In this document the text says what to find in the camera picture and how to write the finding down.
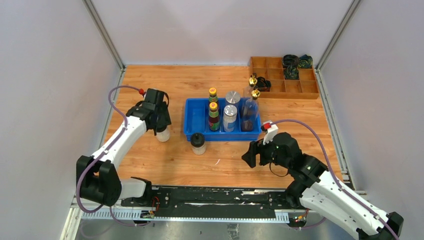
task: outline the wooden box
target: wooden box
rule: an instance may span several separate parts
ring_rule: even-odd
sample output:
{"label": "wooden box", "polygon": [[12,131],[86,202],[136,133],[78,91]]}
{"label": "wooden box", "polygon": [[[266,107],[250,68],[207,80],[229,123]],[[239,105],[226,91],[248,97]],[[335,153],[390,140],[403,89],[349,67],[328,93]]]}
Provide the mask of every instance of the wooden box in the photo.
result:
{"label": "wooden box", "polygon": [[261,91],[261,98],[268,99],[317,99],[320,96],[317,76],[313,68],[298,68],[299,80],[284,78],[282,57],[252,56],[249,74],[256,73],[271,82],[269,91]]}

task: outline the workbench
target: workbench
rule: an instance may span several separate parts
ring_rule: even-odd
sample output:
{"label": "workbench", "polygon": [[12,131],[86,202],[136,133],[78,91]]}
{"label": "workbench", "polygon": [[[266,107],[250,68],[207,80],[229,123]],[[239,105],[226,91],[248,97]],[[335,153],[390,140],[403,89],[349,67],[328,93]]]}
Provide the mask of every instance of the workbench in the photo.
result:
{"label": "workbench", "polygon": [[[241,156],[249,149],[248,141],[206,142],[206,152],[195,155],[184,135],[184,107],[187,98],[208,98],[209,88],[217,88],[219,98],[229,91],[243,94],[248,85],[247,66],[188,66],[188,65],[130,65],[126,68],[122,85],[155,88],[168,93],[172,125],[170,139],[159,142],[152,130],[144,134],[129,150],[118,169],[121,179],[139,177],[153,185],[185,185],[214,187],[287,188],[291,176],[278,177],[268,165],[250,168]],[[126,113],[143,97],[133,89],[122,88],[117,107]],[[339,162],[327,124],[321,99],[270,99],[259,97],[261,121],[296,119],[311,126],[321,138],[331,166],[341,179]],[[106,140],[122,123],[114,112]],[[302,151],[325,163],[324,155],[315,137],[297,123],[278,124],[279,132],[294,137]],[[287,169],[272,165],[278,175]]]}

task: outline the white container with black lid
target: white container with black lid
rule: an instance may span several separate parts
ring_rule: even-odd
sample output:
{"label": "white container with black lid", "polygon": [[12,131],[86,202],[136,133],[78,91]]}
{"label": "white container with black lid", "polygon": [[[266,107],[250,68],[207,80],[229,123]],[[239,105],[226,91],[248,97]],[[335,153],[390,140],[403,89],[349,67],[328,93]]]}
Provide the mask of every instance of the white container with black lid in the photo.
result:
{"label": "white container with black lid", "polygon": [[205,136],[196,132],[190,137],[191,148],[196,155],[202,155],[206,151]]}

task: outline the black lid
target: black lid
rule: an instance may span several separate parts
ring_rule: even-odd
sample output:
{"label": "black lid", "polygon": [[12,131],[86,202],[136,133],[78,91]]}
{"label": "black lid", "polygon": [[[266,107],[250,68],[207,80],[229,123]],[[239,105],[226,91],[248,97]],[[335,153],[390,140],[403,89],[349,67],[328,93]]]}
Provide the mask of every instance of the black lid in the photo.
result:
{"label": "black lid", "polygon": [[200,148],[203,144],[205,144],[205,136],[203,136],[200,132],[196,132],[191,135],[190,142],[193,147]]}

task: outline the blue tray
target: blue tray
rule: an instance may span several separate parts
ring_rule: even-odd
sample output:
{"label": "blue tray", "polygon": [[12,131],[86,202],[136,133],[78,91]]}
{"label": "blue tray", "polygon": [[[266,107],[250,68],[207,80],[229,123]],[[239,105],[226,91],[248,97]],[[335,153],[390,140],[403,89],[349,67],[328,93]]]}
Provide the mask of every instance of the blue tray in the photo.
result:
{"label": "blue tray", "polygon": [[246,99],[241,99],[235,129],[231,132],[224,131],[223,128],[223,110],[225,107],[225,98],[218,99],[219,116],[221,126],[219,130],[209,129],[209,99],[208,98],[188,98],[185,101],[184,113],[184,134],[187,141],[190,141],[192,134],[201,133],[206,141],[256,141],[261,134],[261,117],[258,116],[253,131],[242,131],[240,126],[240,109]]}

